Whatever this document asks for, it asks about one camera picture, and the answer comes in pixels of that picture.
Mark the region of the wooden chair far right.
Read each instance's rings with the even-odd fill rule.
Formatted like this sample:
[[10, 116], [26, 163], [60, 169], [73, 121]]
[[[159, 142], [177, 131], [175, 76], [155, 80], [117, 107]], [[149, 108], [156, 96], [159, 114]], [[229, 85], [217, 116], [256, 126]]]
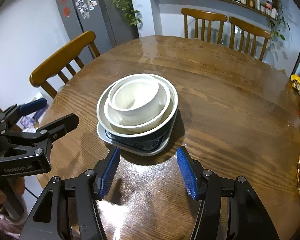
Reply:
[[233, 16], [229, 17], [229, 22], [231, 23], [229, 48], [234, 49], [235, 28], [238, 28], [241, 31], [238, 51], [242, 52], [244, 49], [244, 53], [250, 53], [250, 56], [252, 57], [254, 57], [256, 53], [257, 38], [262, 37], [263, 44], [258, 58], [262, 61], [266, 52], [268, 41], [271, 38], [270, 32]]

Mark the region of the small white bowl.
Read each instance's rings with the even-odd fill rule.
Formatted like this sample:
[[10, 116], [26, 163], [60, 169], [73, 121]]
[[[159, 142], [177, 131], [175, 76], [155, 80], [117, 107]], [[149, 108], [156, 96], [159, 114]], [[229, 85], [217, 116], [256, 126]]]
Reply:
[[160, 112], [159, 83], [149, 75], [118, 81], [108, 95], [110, 107], [121, 116], [150, 120]]

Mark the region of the wooden chair at left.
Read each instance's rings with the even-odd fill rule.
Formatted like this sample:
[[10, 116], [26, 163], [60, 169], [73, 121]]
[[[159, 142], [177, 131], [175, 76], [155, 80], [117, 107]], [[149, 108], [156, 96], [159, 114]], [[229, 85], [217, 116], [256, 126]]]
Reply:
[[90, 30], [62, 46], [31, 73], [29, 78], [31, 85], [37, 88], [41, 87], [51, 98], [55, 98], [57, 90], [50, 85], [48, 79], [57, 75], [65, 84], [68, 83], [69, 79], [63, 73], [63, 69], [67, 69], [72, 76], [75, 76], [77, 72], [70, 65], [71, 61], [75, 61], [79, 68], [83, 69], [85, 64], [81, 61], [79, 55], [85, 47], [88, 47], [92, 52], [93, 59], [99, 57], [100, 52], [94, 43], [95, 38], [95, 33]]

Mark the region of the medium white bowl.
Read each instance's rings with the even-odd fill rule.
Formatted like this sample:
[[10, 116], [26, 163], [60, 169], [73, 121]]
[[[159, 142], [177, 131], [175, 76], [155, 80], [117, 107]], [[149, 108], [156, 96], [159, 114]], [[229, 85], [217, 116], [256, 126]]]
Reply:
[[[154, 76], [152, 76], [150, 74], [134, 74], [134, 75], [124, 77], [121, 80], [124, 80], [128, 77], [135, 77], [135, 76], [139, 76], [139, 75], [140, 76], [149, 75], [149, 76], [155, 78]], [[154, 127], [156, 127], [157, 124], [162, 120], [162, 117], [164, 116], [165, 112], [168, 110], [168, 107], [171, 102], [171, 92], [170, 92], [170, 89], [168, 88], [168, 85], [159, 79], [156, 79], [156, 81], [158, 81], [158, 83], [159, 83], [158, 96], [159, 96], [160, 112], [154, 118], [152, 118], [150, 120], [145, 120], [145, 119], [142, 119], [140, 115], [127, 116], [127, 117], [121, 116], [119, 113], [117, 113], [117, 111], [113, 110], [110, 107], [109, 98], [107, 96], [106, 103], [104, 104], [104, 113], [105, 113], [106, 119], [110, 122], [110, 124], [115, 127], [118, 127], [121, 129], [126, 129], [131, 132], [135, 132], [135, 133], [136, 132], [146, 132], [146, 131], [149, 131], [150, 129], [153, 129]]]

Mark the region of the grey refrigerator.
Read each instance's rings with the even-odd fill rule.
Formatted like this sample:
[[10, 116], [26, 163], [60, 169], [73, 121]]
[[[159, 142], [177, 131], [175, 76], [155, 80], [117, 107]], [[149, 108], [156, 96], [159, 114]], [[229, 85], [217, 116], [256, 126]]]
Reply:
[[93, 31], [101, 54], [139, 38], [137, 27], [128, 24], [113, 0], [56, 0], [56, 4], [69, 39]]

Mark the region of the large white bowl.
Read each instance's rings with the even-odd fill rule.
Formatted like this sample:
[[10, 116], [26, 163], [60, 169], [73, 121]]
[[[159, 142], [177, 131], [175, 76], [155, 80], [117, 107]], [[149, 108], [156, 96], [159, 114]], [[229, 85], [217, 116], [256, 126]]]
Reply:
[[110, 122], [106, 119], [106, 116], [104, 113], [104, 104], [106, 103], [106, 99], [110, 92], [110, 89], [117, 82], [117, 81], [115, 81], [102, 93], [100, 99], [98, 100], [97, 108], [96, 108], [96, 113], [97, 113], [97, 118], [99, 120], [99, 124], [101, 124], [102, 127], [104, 127], [106, 131], [110, 132], [113, 135], [117, 135], [117, 136], [123, 137], [123, 138], [145, 137], [145, 136], [157, 133], [157, 132], [160, 133], [161, 130], [163, 130], [163, 127], [165, 127], [165, 125], [167, 125], [168, 122], [170, 120], [172, 120], [172, 118], [175, 114], [175, 111], [178, 108], [178, 93], [177, 93], [174, 85], [172, 85], [172, 83], [170, 81], [168, 81], [166, 78], [155, 75], [155, 74], [150, 74], [150, 75], [152, 75], [156, 79], [159, 79], [159, 80], [163, 81], [164, 83], [166, 83], [171, 92], [171, 102], [168, 107], [168, 110], [165, 112], [164, 116], [162, 117], [162, 120], [153, 129], [150, 129], [149, 131], [146, 131], [146, 132], [136, 132], [136, 133], [111, 125]]

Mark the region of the trailing green plant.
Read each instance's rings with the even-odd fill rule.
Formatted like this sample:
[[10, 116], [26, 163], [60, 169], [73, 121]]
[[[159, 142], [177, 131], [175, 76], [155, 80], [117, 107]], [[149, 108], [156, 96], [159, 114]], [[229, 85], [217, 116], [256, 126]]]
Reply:
[[142, 25], [142, 20], [139, 18], [140, 12], [133, 8], [133, 1], [134, 0], [112, 0], [112, 4], [129, 26], [140, 27]]

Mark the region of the wooden chair far left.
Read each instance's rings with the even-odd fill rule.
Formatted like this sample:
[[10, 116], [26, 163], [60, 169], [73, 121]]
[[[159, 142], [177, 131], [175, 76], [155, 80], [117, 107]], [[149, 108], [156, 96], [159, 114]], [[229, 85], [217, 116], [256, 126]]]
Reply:
[[212, 23], [219, 22], [217, 44], [222, 43], [224, 24], [228, 20], [226, 15], [191, 8], [181, 8], [180, 12], [184, 17], [185, 38], [188, 38], [188, 17], [191, 17], [194, 19], [194, 37], [198, 38], [198, 32], [200, 32], [200, 39], [203, 41], [206, 37], [206, 41], [209, 43], [211, 42]]

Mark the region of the wooden chair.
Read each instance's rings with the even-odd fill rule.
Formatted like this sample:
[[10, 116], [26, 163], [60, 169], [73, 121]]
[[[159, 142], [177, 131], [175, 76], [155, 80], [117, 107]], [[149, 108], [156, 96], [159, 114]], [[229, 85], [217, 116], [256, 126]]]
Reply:
[[85, 47], [88, 47], [92, 52], [93, 59], [99, 57], [100, 52], [94, 43], [95, 38], [95, 33], [90, 30], [62, 46], [31, 73], [29, 78], [31, 85], [37, 88], [41, 87], [51, 98], [55, 98], [57, 90], [50, 85], [48, 79], [57, 75], [65, 84], [68, 83], [69, 79], [63, 73], [63, 69], [67, 69], [72, 76], [75, 76], [77, 72], [70, 65], [71, 61], [75, 61], [79, 68], [83, 69], [85, 64], [81, 61], [79, 55]]
[[200, 32], [200, 39], [203, 41], [206, 37], [206, 41], [209, 43], [211, 42], [212, 23], [219, 22], [217, 44], [222, 43], [224, 24], [228, 20], [226, 15], [191, 8], [181, 8], [180, 12], [184, 17], [185, 38], [188, 38], [188, 17], [191, 17], [194, 19], [194, 37], [198, 38], [198, 32]]
[[244, 49], [244, 53], [250, 53], [250, 56], [252, 57], [254, 57], [256, 53], [257, 38], [262, 37], [263, 44], [258, 58], [262, 61], [266, 52], [268, 41], [271, 38], [270, 32], [233, 16], [229, 17], [229, 22], [231, 23], [229, 48], [234, 49], [235, 28], [238, 28], [241, 31], [238, 51], [242, 52]]

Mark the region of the hanging plant at right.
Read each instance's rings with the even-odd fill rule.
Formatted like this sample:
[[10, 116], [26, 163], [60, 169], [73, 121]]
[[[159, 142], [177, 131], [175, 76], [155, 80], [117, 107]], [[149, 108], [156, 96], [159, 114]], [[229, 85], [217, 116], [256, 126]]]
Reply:
[[286, 0], [277, 0], [277, 10], [276, 10], [276, 19], [268, 20], [268, 25], [270, 27], [270, 48], [272, 50], [275, 49], [277, 42], [286, 41], [286, 37], [283, 32], [288, 29], [290, 31], [290, 26], [287, 20], [285, 19], [285, 6], [282, 2]]

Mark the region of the yellow snack packet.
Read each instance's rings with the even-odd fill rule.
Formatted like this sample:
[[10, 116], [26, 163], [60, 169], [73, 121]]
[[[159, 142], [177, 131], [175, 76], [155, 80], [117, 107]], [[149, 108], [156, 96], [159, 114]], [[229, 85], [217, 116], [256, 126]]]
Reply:
[[300, 77], [296, 74], [293, 74], [293, 75], [290, 76], [290, 80], [292, 82], [292, 87], [300, 95]]

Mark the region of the blue square dish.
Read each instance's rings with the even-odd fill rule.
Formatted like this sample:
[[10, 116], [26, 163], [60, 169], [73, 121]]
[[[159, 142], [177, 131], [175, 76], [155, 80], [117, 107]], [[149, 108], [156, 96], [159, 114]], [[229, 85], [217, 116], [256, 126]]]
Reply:
[[106, 131], [100, 124], [97, 124], [97, 135], [105, 144], [118, 147], [127, 152], [140, 156], [156, 155], [162, 152], [168, 145], [178, 112], [179, 109], [175, 111], [172, 120], [163, 127], [162, 132], [156, 136], [131, 139], [119, 138], [118, 136], [112, 135], [110, 132]]

